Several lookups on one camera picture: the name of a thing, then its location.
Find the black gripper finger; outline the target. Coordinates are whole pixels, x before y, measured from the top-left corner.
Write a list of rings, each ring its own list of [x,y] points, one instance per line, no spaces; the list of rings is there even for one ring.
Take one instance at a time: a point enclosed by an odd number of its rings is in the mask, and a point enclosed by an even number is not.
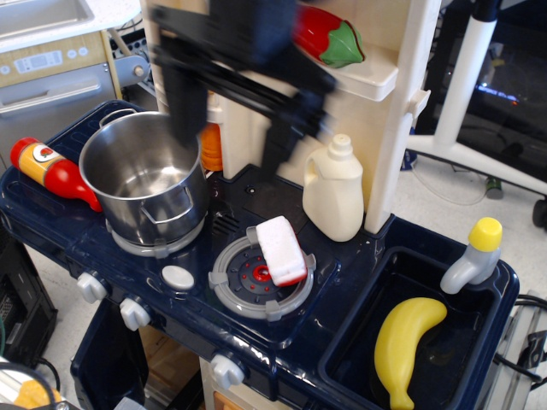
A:
[[[197,145],[207,124],[208,91],[187,70],[167,65],[162,76],[174,136],[183,146]]]
[[[303,138],[306,126],[298,118],[274,116],[266,131],[262,152],[260,179],[272,179],[279,165],[291,157],[297,142]]]

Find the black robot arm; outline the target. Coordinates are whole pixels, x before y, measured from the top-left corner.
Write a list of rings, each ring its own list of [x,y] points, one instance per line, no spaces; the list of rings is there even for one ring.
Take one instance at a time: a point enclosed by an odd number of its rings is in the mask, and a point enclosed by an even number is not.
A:
[[[155,5],[162,70],[174,136],[188,144],[207,122],[209,91],[270,119],[260,178],[271,180],[297,142],[320,131],[335,78],[292,39],[294,1],[212,1],[206,14]]]

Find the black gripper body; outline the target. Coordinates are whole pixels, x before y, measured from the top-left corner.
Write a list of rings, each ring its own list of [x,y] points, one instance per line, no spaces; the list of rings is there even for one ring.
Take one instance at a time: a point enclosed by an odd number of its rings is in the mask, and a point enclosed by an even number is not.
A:
[[[187,70],[213,91],[269,119],[298,118],[315,135],[333,76],[292,39],[295,4],[211,4],[205,14],[156,5],[155,62]]]

